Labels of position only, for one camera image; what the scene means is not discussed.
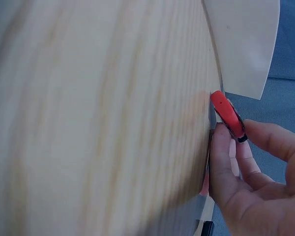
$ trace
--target light wood surface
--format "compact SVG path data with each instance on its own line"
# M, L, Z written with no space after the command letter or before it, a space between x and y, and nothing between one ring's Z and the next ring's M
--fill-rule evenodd
M199 192L217 89L200 0L0 0L0 236L143 235Z

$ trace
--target hand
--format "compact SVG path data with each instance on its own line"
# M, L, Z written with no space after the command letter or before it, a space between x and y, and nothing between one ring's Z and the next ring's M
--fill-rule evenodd
M275 124L244 123L250 141L287 162L287 184L261 173L248 142L236 144L236 153L230 149L234 141L218 124L211 143L210 195L234 236L295 236L295 134Z

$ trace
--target red tool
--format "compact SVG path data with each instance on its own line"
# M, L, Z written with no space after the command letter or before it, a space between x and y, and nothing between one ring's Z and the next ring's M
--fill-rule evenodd
M245 132L244 123L230 101L221 91L214 92L211 94L210 98L215 107L216 113L221 117L233 138L238 140L239 143L245 142L248 138Z

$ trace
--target red handle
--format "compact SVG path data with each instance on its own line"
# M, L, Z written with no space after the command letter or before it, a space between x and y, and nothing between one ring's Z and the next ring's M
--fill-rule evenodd
M235 113L234 108L221 91L216 91L211 95L211 101L215 106L215 110L221 119L229 126L236 138L245 136L245 131Z

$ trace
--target wooden board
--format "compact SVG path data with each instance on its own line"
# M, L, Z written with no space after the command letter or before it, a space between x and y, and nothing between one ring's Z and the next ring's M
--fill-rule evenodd
M0 236L142 235L199 192L217 89L201 1L0 1Z

